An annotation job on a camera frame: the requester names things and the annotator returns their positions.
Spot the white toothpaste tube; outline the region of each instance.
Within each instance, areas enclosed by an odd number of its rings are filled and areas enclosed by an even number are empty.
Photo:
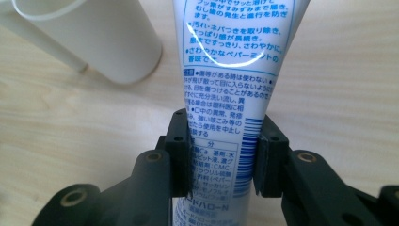
[[[257,136],[310,0],[174,0],[193,196],[174,226],[243,226]]]

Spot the wooden table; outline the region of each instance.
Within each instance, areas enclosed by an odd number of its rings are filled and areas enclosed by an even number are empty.
[[[0,225],[29,225],[58,190],[128,177],[184,107],[172,1],[141,1],[163,43],[141,82],[77,73],[0,27]],[[313,1],[268,115],[293,149],[321,154],[377,195],[399,184],[399,4]],[[252,195],[248,225],[285,225],[280,199]]]

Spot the tube label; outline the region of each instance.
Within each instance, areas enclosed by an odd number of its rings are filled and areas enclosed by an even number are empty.
[[[193,197],[174,225],[245,225],[257,137],[286,54],[295,0],[187,0],[181,62]]]

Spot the white cup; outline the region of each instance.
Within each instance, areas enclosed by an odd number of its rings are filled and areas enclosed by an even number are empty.
[[[138,0],[12,0],[15,10],[115,83],[135,82],[162,52]]]
[[[11,1],[12,0],[0,0],[0,25],[22,38],[29,40],[43,51],[64,62],[78,72],[83,71],[87,67],[85,61],[22,18],[15,11]]]

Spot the barcode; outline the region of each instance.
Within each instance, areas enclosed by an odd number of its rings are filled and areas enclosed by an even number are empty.
[[[252,179],[253,161],[258,135],[263,120],[246,119],[244,124],[244,137],[241,143],[241,154],[238,161],[237,177],[235,178],[234,198],[248,194]]]

